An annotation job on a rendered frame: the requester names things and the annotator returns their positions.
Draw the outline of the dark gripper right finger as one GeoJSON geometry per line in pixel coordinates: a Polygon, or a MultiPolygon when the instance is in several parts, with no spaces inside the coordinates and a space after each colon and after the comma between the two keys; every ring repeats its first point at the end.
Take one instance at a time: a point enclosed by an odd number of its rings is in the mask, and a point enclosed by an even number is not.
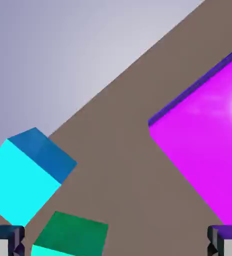
{"type": "Polygon", "coordinates": [[[207,238],[207,256],[232,256],[232,225],[210,225],[207,238]]]}

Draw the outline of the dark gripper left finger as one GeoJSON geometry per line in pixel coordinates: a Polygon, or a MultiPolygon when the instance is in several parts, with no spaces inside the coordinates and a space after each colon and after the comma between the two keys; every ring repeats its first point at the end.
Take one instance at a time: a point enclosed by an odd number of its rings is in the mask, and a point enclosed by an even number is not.
{"type": "Polygon", "coordinates": [[[25,256],[25,228],[21,225],[0,225],[0,256],[25,256]]]}

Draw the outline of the small cyan cube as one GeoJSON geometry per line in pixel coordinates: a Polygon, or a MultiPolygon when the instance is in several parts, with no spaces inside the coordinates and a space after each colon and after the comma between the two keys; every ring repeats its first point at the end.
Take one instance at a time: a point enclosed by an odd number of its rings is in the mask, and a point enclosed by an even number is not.
{"type": "Polygon", "coordinates": [[[36,127],[7,138],[0,146],[0,215],[26,226],[76,166],[36,127]]]}

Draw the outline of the small green cube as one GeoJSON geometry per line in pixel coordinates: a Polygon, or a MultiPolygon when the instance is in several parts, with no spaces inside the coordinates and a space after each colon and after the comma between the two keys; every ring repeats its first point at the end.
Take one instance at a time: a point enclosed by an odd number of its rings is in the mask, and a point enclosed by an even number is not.
{"type": "Polygon", "coordinates": [[[103,256],[107,233],[106,223],[56,211],[30,256],[103,256]]]}

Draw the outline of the large magenta box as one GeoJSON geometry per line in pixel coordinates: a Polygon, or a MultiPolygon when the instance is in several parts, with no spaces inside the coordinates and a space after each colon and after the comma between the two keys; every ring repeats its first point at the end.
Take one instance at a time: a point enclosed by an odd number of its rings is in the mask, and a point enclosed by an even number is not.
{"type": "Polygon", "coordinates": [[[148,120],[151,138],[232,225],[232,52],[148,120]]]}

